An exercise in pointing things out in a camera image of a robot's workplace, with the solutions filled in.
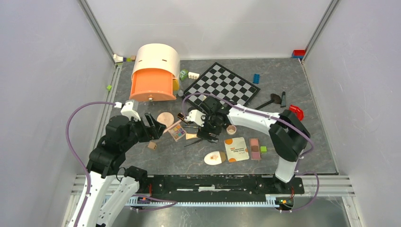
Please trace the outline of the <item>wooden handle makeup brush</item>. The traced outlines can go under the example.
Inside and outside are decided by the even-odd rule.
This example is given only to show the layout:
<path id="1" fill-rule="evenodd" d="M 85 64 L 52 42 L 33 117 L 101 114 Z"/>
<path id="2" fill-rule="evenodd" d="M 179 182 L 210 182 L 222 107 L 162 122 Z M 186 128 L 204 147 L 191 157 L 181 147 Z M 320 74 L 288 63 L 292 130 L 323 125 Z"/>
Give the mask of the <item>wooden handle makeup brush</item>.
<path id="1" fill-rule="evenodd" d="M 186 140 L 195 139 L 195 138 L 197 138 L 197 134 L 196 133 L 187 133 L 185 135 L 185 139 Z"/>

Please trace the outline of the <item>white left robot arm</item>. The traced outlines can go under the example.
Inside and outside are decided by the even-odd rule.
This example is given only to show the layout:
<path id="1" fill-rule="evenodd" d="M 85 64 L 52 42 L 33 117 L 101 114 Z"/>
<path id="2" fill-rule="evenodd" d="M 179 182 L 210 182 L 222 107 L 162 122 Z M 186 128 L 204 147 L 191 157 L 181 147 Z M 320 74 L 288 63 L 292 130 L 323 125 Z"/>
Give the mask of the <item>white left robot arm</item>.
<path id="1" fill-rule="evenodd" d="M 137 143 L 159 139 L 166 126 L 146 113 L 148 125 L 136 112 L 112 117 L 95 149 L 84 165 L 86 181 L 70 227 L 109 227 L 126 202 L 136 193 L 144 192 L 150 183 L 146 170 L 130 166 L 125 169 L 118 190 L 103 204 L 112 181 L 118 175 L 126 152 Z"/>

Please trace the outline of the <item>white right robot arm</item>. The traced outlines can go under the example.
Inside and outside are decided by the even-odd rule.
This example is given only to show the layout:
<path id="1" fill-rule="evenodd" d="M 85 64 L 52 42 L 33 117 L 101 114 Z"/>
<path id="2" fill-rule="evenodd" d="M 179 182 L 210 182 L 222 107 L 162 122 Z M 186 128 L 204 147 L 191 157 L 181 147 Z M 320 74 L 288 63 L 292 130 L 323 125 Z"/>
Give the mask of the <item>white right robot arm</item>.
<path id="1" fill-rule="evenodd" d="M 281 113 L 247 108 L 233 101 L 207 95 L 198 110 L 188 111 L 186 119 L 199 126 L 197 136 L 212 143 L 229 125 L 243 126 L 268 135 L 279 156 L 279 162 L 269 187 L 279 194 L 295 192 L 294 180 L 298 160 L 308 144 L 314 146 L 311 135 L 290 110 Z"/>

